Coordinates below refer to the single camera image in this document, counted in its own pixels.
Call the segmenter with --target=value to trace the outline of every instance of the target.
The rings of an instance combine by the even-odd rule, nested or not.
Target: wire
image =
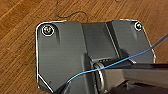
[[[153,48],[155,48],[158,44],[160,44],[160,43],[161,43],[164,39],[166,39],[167,37],[168,37],[168,33],[167,33],[165,36],[163,36],[157,43],[155,43],[153,46],[151,46],[149,49],[147,49],[147,50],[145,50],[145,51],[143,51],[143,52],[140,52],[140,53],[138,53],[138,54],[136,54],[136,55],[127,57],[127,58],[125,58],[125,59],[122,59],[122,60],[120,60],[120,61],[118,61],[118,62],[116,62],[116,63],[110,64],[110,65],[108,65],[108,66],[106,66],[106,67],[103,67],[103,68],[80,72],[80,73],[76,74],[75,76],[71,77],[71,78],[67,81],[67,83],[69,83],[71,80],[73,80],[74,78],[78,77],[79,75],[86,74],[86,73],[90,73],[90,72],[94,72],[94,71],[103,70],[103,69],[109,68],[109,67],[111,67],[111,66],[114,66],[114,65],[116,65],[116,64],[119,64],[119,63],[121,63],[121,62],[123,62],[123,61],[126,61],[126,60],[128,60],[128,59],[131,59],[131,58],[133,58],[133,57],[136,57],[136,56],[142,55],[142,54],[144,54],[144,53],[146,53],[146,52],[149,52],[150,50],[152,50]]]
[[[78,14],[78,13],[83,13],[83,14],[85,14],[85,16],[86,16],[86,18],[87,18],[87,21],[86,21],[86,23],[88,22],[88,14],[86,13],[86,12],[84,12],[84,11],[77,11],[77,12],[73,12],[72,14],[70,14],[70,15],[68,15],[68,16],[59,16],[57,13],[56,13],[56,16],[57,17],[59,17],[59,18],[63,18],[63,19],[66,19],[66,18],[69,18],[69,17],[71,17],[71,16],[73,16],[73,15],[75,15],[75,14]]]

